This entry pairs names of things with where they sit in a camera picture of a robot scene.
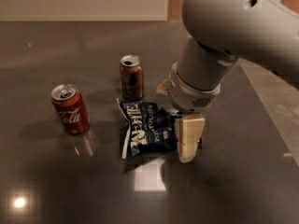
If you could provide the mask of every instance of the soda can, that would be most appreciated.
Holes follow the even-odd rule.
[[[68,133],[79,134],[86,131],[90,122],[80,92],[73,84],[62,84],[51,93],[52,103]]]
[[[136,55],[126,55],[121,58],[121,87],[122,97],[135,101],[143,97],[143,65]]]

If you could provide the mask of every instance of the can top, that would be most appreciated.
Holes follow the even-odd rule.
[[[140,63],[141,59],[136,55],[127,55],[121,58],[121,64],[127,67],[134,67]]]
[[[52,91],[52,98],[57,101],[68,100],[77,92],[77,88],[73,84],[61,84]]]

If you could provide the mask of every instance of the table surface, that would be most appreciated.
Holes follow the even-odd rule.
[[[191,163],[176,151],[121,159],[119,59],[139,55],[144,100],[171,107],[155,90],[187,40],[180,22],[1,22],[0,37],[0,223],[298,223],[298,166],[240,66]],[[83,135],[50,103],[65,82],[83,94]]]

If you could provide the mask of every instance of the snack bag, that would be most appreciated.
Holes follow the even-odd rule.
[[[119,102],[128,120],[122,158],[130,160],[142,152],[165,152],[177,149],[175,118],[155,103]]]

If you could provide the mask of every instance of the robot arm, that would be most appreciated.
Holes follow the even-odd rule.
[[[168,78],[168,95],[183,112],[203,112],[238,58],[299,80],[299,15],[280,0],[184,0],[191,37]]]

